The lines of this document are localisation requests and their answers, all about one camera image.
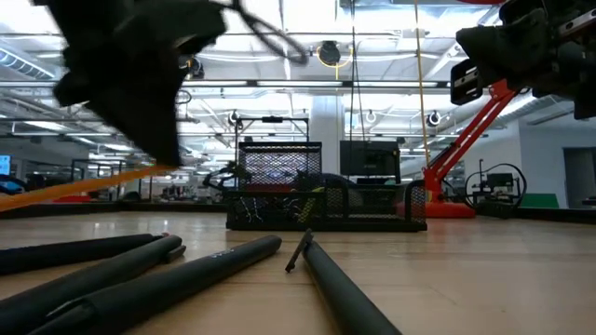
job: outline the blue screen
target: blue screen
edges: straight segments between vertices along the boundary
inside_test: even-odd
[[[0,155],[0,175],[10,174],[10,156]]]

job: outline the black tube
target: black tube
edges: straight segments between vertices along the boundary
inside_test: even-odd
[[[110,260],[89,266],[0,301],[0,334],[23,334],[43,325],[46,315],[73,299],[141,275],[171,253],[182,239],[160,238]]]
[[[161,237],[151,234],[136,234],[0,250],[0,275],[12,275],[51,266],[110,258]]]
[[[281,238],[241,246],[146,275],[66,303],[31,334],[119,334],[230,275],[273,255]]]
[[[310,274],[341,334],[401,335],[325,250],[312,240],[310,230],[303,237],[286,271],[293,269],[293,262],[303,248]]]

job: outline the black crate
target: black crate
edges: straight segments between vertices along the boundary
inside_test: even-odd
[[[425,231],[423,181],[403,185],[340,185],[318,192],[227,192],[233,230]]]
[[[246,171],[238,176],[239,191],[289,192],[305,177],[312,181],[308,189],[319,184],[320,142],[241,142],[237,155]]]

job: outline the green panel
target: green panel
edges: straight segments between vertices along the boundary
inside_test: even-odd
[[[522,208],[559,208],[556,194],[526,194],[521,201]]]

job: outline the wooden floor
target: wooden floor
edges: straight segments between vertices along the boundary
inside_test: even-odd
[[[187,261],[266,235],[226,231],[221,214],[117,213],[0,221],[0,248],[164,231]],[[130,333],[333,334],[302,258],[284,272],[301,234],[279,235],[276,256]],[[430,221],[426,233],[316,239],[406,335],[596,334],[596,226]],[[0,298],[85,265],[0,277]]]

